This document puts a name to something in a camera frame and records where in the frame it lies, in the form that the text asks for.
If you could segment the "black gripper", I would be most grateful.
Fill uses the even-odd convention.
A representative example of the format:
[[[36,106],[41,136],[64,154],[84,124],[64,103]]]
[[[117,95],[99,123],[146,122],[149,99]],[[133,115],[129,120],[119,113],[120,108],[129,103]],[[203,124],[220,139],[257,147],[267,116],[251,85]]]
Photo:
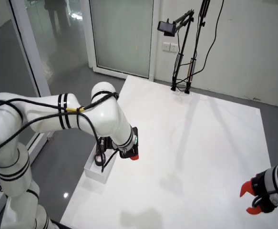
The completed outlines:
[[[118,146],[119,154],[122,159],[130,158],[131,160],[138,160],[138,128],[132,127],[131,134],[126,143]]]
[[[246,209],[249,214],[270,213],[277,206],[270,200],[270,191],[277,190],[278,186],[275,183],[275,171],[266,170],[256,174],[250,181],[246,181],[240,190],[240,197],[246,193],[260,197],[259,200],[252,204],[252,207]]]

